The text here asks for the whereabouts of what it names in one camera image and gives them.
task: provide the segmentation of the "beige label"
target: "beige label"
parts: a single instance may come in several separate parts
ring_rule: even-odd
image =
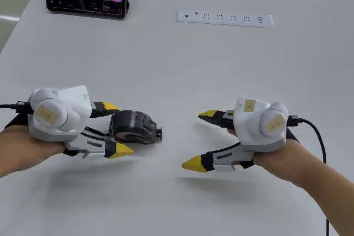
[[[254,107],[256,106],[256,100],[255,99],[247,99],[244,102],[244,113],[253,113],[254,112]]]
[[[36,116],[42,117],[48,123],[55,124],[58,120],[58,115],[51,110],[45,108],[43,105],[40,106],[34,113]]]
[[[285,124],[285,120],[284,120],[283,116],[280,114],[274,120],[270,121],[267,124],[267,128],[268,128],[269,132],[272,133],[275,130],[277,130],[279,127],[282,127],[284,124]]]

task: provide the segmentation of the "white power strip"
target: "white power strip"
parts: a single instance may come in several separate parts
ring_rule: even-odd
[[[177,21],[274,28],[273,17],[271,15],[223,14],[211,13],[207,11],[177,11]]]

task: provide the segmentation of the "tape measure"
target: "tape measure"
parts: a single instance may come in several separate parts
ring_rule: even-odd
[[[112,115],[109,135],[116,141],[147,145],[162,140],[162,128],[145,113],[124,110]]]

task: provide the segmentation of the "table surface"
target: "table surface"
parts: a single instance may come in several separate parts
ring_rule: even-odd
[[[110,161],[58,155],[1,179],[0,235],[323,235],[314,201],[262,169],[198,174],[180,165],[235,143],[197,114],[246,95],[313,121],[329,164],[354,180],[351,0],[130,2],[116,21],[51,14],[45,0],[30,0],[0,55],[1,102],[86,85],[92,100],[150,114],[163,142]],[[175,21],[177,9],[196,8],[272,14],[275,28]],[[1,111],[0,128],[13,116]],[[293,131],[321,156],[311,129]]]

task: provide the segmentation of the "human hand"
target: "human hand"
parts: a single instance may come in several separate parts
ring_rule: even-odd
[[[0,133],[0,177],[31,168],[64,149],[63,142],[34,138],[27,126],[10,126]]]
[[[234,130],[227,130],[237,136]],[[301,186],[313,164],[322,163],[300,143],[287,139],[286,145],[273,152],[254,153],[254,164],[261,166],[274,176]]]

